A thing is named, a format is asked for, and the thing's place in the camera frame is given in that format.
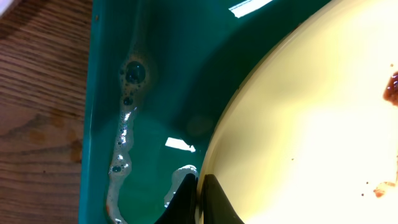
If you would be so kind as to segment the yellow plate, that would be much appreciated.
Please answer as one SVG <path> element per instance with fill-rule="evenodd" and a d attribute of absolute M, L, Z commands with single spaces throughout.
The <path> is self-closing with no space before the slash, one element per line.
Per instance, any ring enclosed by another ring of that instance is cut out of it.
<path fill-rule="evenodd" d="M 332 1 L 255 69 L 201 174 L 245 223 L 396 223 L 397 1 Z"/>

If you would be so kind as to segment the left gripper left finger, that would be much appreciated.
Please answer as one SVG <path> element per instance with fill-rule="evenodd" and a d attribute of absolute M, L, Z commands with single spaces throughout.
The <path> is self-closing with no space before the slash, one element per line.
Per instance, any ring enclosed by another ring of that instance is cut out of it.
<path fill-rule="evenodd" d="M 197 178 L 187 174 L 155 224 L 195 224 Z"/>

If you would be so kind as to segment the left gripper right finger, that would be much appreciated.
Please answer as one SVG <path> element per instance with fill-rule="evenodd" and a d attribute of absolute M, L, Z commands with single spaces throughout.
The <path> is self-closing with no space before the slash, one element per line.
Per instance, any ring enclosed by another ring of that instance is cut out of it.
<path fill-rule="evenodd" d="M 201 205 L 204 224 L 244 224 L 213 174 L 204 178 Z"/>

